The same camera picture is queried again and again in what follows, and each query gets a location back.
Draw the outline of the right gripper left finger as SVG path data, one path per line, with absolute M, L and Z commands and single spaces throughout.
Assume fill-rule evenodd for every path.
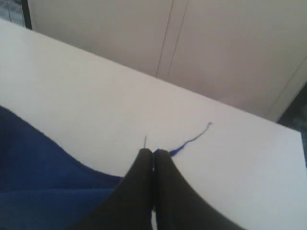
M 153 153 L 141 149 L 108 198 L 69 230 L 151 230 Z

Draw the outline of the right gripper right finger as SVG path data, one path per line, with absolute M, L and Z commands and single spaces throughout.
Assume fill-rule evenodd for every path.
M 188 184 L 162 149 L 154 152 L 157 200 L 156 222 L 159 230 L 241 230 L 204 201 Z

